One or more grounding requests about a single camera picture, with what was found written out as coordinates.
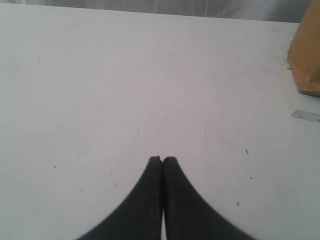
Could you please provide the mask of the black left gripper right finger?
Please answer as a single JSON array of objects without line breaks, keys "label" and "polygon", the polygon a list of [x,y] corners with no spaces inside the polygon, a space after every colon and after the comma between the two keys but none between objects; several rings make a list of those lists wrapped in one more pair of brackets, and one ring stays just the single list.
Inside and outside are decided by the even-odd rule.
[{"label": "black left gripper right finger", "polygon": [[168,240],[251,240],[252,237],[217,213],[195,190],[169,156],[163,160],[164,219]]}]

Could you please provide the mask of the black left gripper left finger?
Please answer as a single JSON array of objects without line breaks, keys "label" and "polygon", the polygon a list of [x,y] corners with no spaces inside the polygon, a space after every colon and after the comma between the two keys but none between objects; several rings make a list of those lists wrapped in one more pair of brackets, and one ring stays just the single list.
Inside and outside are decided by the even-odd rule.
[{"label": "black left gripper left finger", "polygon": [[163,163],[149,158],[134,188],[102,222],[81,240],[160,240],[163,219]]}]

